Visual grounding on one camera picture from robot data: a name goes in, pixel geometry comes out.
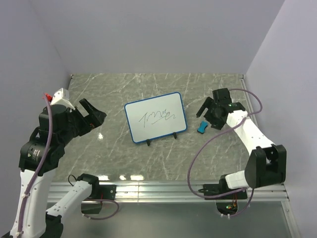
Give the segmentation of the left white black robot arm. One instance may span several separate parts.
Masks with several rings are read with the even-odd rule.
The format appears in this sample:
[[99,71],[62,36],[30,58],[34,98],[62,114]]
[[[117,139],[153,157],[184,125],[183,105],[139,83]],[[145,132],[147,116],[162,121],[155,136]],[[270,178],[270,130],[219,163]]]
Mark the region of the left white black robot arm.
[[66,217],[85,199],[100,199],[101,188],[96,176],[82,174],[73,188],[48,209],[49,188],[66,145],[101,126],[106,113],[86,99],[80,104],[87,111],[83,116],[77,108],[62,103],[46,102],[39,114],[39,126],[20,150],[21,190],[16,218],[6,238],[58,238]]

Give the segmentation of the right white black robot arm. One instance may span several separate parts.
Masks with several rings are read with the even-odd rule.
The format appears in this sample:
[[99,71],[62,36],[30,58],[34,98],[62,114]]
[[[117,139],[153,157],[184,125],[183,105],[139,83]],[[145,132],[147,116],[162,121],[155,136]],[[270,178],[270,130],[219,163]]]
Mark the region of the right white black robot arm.
[[230,198],[241,188],[259,188],[285,182],[285,147],[268,139],[241,103],[234,103],[229,98],[214,100],[207,97],[196,116],[204,116],[218,130],[228,125],[249,153],[245,169],[220,177],[218,192],[222,197]]

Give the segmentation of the blue whiteboard eraser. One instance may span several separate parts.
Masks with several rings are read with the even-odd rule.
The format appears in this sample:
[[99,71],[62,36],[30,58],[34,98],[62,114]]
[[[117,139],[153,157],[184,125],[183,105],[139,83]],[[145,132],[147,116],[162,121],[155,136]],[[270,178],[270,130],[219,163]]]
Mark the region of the blue whiteboard eraser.
[[207,127],[208,123],[206,121],[202,121],[197,129],[197,132],[200,134],[204,134]]

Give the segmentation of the blue framed small whiteboard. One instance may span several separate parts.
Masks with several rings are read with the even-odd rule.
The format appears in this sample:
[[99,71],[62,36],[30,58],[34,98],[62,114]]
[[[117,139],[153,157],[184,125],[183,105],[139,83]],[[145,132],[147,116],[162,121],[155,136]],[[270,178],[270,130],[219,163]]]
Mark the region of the blue framed small whiteboard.
[[179,92],[127,103],[124,111],[135,144],[182,133],[188,127]]

